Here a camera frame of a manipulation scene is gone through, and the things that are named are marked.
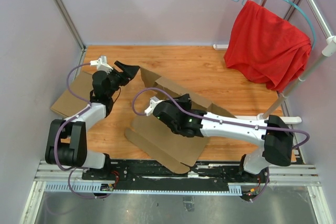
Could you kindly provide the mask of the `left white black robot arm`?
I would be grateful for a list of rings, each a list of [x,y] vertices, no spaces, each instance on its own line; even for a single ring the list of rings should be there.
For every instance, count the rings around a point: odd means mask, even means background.
[[[87,132],[112,111],[114,93],[126,86],[140,70],[140,66],[125,65],[115,61],[110,66],[104,57],[89,62],[96,67],[92,75],[92,87],[86,107],[65,119],[51,122],[45,151],[47,164],[57,165],[61,170],[72,168],[94,169],[100,179],[112,175],[110,157],[105,153],[89,151]]]

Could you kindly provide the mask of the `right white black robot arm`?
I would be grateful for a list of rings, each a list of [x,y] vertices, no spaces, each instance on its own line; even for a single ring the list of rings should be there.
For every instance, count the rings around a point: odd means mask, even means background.
[[[145,114],[184,137],[227,137],[255,144],[258,148],[240,161],[238,177],[244,182],[250,182],[270,165],[291,164],[293,134],[278,116],[250,121],[220,116],[192,109],[189,94],[165,100],[152,97]]]

